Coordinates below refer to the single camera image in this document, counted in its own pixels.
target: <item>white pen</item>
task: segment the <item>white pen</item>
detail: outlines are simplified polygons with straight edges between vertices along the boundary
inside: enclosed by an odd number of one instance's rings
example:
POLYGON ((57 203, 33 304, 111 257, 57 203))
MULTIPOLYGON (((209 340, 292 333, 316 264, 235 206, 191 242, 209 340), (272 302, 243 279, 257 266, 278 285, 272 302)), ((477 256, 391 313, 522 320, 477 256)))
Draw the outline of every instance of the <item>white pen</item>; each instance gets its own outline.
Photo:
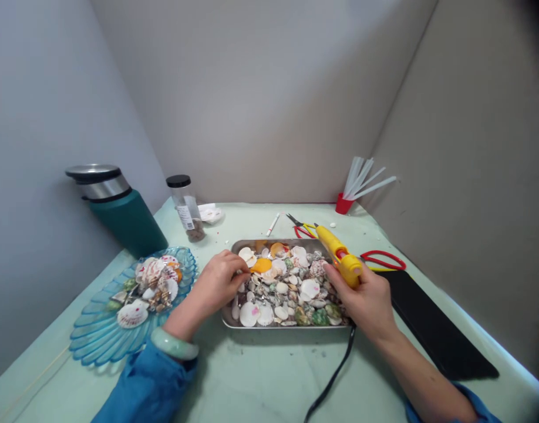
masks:
POLYGON ((278 213, 278 214, 275 215, 275 219, 274 219, 274 221, 271 223, 271 226, 270 226, 269 229, 268 229, 268 233, 266 234, 267 237, 270 236, 271 232, 273 231, 274 226, 275 226, 275 224, 277 223, 277 220, 279 219, 279 215, 280 215, 280 213, 278 213))

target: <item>green water bottle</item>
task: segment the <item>green water bottle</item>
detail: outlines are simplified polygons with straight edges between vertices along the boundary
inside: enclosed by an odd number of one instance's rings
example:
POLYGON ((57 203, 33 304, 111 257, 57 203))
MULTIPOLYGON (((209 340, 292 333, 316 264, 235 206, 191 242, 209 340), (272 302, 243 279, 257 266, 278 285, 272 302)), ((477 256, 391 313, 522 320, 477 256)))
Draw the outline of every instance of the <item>green water bottle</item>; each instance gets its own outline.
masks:
POLYGON ((121 170, 110 164, 87 164, 66 169, 82 190, 82 199, 115 238, 136 259, 168 246, 166 237, 121 170))

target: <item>jade bangle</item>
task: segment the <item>jade bangle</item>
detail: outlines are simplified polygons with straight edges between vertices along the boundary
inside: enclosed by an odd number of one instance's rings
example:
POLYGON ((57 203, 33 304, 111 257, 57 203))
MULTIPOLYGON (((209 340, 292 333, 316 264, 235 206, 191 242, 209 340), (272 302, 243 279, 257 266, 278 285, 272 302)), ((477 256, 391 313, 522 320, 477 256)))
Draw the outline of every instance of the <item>jade bangle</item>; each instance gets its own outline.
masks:
POLYGON ((152 331, 150 340, 160 351, 178 360, 193 360, 199 355, 198 346, 174 338, 159 326, 152 331))

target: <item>rectangular metal tray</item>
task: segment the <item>rectangular metal tray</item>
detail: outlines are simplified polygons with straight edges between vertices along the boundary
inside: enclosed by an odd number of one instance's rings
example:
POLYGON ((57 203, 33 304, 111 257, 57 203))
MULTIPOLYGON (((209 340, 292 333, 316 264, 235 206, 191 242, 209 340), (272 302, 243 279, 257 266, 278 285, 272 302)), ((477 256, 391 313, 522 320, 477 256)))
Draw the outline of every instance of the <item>rectangular metal tray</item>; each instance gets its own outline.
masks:
MULTIPOLYGON (((318 239, 252 239, 252 240, 240 240, 236 241, 234 245, 231 248, 231 251, 234 254, 238 254, 238 252, 243 249, 244 247, 249 247, 252 250, 254 250, 257 254, 261 252, 261 250, 265 247, 269 248, 271 244, 275 243, 283 243, 287 244, 290 247, 294 246, 300 246, 303 247, 307 253, 314 253, 315 251, 320 251, 322 253, 322 257, 329 263, 332 263, 332 258, 330 257, 330 254, 328 254, 328 251, 326 248, 322 245, 322 243, 318 239)), ((223 323, 232 328, 232 329, 257 329, 257 330, 284 330, 284 329, 300 329, 300 330, 306 330, 306 329, 339 329, 339 328, 345 328, 345 325, 338 325, 338 326, 267 326, 267 327, 244 327, 240 324, 239 321, 233 319, 232 313, 231 313, 232 306, 231 304, 227 304, 223 307, 221 310, 222 316, 223 316, 223 323)))

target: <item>right hand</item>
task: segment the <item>right hand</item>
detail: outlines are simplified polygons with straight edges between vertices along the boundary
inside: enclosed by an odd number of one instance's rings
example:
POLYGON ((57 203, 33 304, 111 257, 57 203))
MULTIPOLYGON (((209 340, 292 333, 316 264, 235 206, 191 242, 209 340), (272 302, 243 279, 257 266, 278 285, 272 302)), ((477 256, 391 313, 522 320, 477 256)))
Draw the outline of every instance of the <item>right hand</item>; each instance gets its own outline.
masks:
POLYGON ((391 306, 389 282, 362 264, 361 283, 356 289, 346 284, 333 265, 326 264, 324 269, 350 317, 363 333, 372 342, 388 340, 399 333, 391 306))

